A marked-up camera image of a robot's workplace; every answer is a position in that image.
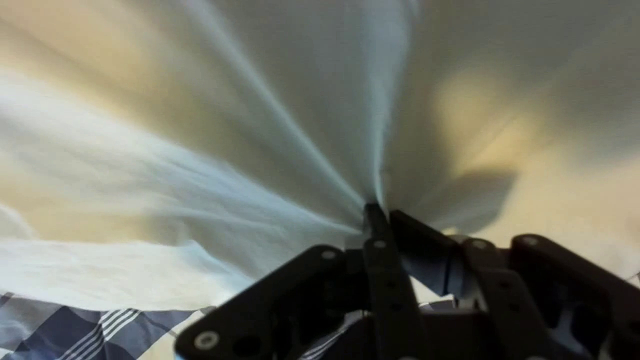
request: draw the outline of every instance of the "plaid fabric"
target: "plaid fabric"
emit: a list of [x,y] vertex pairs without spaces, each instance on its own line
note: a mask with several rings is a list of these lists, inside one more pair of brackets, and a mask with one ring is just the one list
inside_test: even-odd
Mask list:
[[205,311],[93,311],[0,293],[2,360],[174,357],[178,332]]

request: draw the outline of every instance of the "black device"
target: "black device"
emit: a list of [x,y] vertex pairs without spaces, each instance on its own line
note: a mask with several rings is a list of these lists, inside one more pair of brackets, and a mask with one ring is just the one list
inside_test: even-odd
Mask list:
[[[186,360],[640,360],[640,289],[539,233],[456,242],[366,203],[361,249],[314,246],[177,340]],[[410,276],[455,300],[424,310]]]

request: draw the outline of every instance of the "checkered cloth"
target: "checkered cloth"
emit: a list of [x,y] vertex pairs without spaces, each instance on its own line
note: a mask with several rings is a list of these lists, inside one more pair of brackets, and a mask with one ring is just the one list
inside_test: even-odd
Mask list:
[[93,311],[0,293],[2,360],[167,360],[198,311]]

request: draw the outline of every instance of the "white fabric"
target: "white fabric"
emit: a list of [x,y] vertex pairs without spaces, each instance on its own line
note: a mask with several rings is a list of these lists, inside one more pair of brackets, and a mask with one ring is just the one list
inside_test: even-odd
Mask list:
[[634,0],[4,0],[0,287],[222,302],[378,199],[640,270]]

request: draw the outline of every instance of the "white sheet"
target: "white sheet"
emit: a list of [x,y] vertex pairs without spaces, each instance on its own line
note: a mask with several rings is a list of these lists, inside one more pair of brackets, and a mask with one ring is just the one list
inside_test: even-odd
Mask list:
[[0,2],[0,286],[222,302],[378,199],[640,270],[632,0]]

